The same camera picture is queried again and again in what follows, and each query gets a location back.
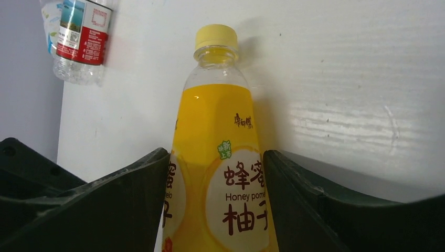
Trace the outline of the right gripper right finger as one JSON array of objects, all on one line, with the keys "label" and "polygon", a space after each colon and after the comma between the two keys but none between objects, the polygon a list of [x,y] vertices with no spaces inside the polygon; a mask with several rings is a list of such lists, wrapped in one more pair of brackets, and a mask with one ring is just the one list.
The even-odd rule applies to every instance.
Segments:
[{"label": "right gripper right finger", "polygon": [[280,251],[444,251],[444,196],[400,203],[366,195],[276,150],[263,168]]}]

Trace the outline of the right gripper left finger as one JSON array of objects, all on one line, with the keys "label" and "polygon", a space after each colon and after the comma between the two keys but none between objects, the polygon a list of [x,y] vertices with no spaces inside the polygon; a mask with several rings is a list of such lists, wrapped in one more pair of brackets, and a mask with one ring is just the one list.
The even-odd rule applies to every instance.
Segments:
[{"label": "right gripper left finger", "polygon": [[1,197],[1,251],[153,251],[169,153],[56,196]]}]

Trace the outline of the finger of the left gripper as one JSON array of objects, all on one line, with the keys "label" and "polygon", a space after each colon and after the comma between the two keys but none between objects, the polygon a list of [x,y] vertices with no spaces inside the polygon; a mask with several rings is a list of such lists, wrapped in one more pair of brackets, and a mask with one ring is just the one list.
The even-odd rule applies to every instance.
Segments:
[{"label": "finger of the left gripper", "polygon": [[86,182],[16,138],[1,141],[1,236],[58,207],[51,199]]}]

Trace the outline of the yellow juice bottle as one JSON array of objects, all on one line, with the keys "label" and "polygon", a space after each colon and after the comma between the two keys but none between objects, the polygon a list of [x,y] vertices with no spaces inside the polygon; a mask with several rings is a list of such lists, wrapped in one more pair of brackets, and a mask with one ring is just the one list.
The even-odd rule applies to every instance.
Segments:
[{"label": "yellow juice bottle", "polygon": [[168,163],[162,251],[272,251],[253,99],[236,66],[236,32],[202,27],[194,59]]}]

